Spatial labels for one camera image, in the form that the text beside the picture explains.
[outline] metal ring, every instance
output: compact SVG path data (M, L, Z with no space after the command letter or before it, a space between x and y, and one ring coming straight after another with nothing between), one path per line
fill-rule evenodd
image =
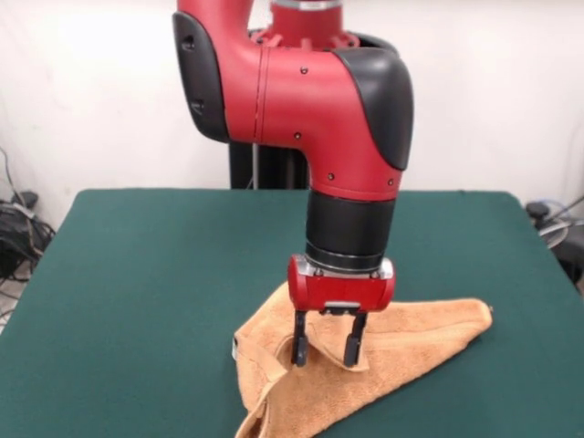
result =
M307 2L302 0L272 0L272 5L297 9L299 11L326 11L343 5L342 0L320 0Z

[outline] white wall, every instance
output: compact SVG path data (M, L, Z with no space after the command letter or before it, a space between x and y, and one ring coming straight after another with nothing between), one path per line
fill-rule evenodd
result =
M226 146L196 131L183 101L174 5L0 0L0 143L54 224L87 187L228 187ZM564 201L584 190L584 2L346 0L345 10L347 28L390 40L412 73L404 188Z

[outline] red robot arm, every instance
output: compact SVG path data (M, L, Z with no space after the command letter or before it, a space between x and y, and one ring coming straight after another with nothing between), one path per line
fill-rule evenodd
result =
M383 254L412 139L410 77L389 48L315 51L306 38L297 38L300 47L258 44L247 30L252 3L178 1L174 31L185 95L207 137L306 155L307 250L288 269L297 309L293 361L306 359L306 311L350 312L357 315L347 348L352 365L366 313L385 308L393 294Z

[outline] green felt surface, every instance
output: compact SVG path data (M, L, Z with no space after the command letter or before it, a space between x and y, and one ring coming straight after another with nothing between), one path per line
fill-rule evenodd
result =
M233 436L232 334L303 249L306 200L82 193L0 336L0 436ZM584 436L584 307L513 197L403 193L388 255L396 299L480 297L494 325L322 436Z

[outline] orange towel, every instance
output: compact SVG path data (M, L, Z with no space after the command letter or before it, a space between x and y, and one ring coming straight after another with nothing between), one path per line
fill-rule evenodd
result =
M237 438L302 438L394 391L466 348L491 323L477 299L396 303L371 313L359 364L343 366L353 317L309 312L304 368L290 364L294 309L284 284L235 333L248 415Z

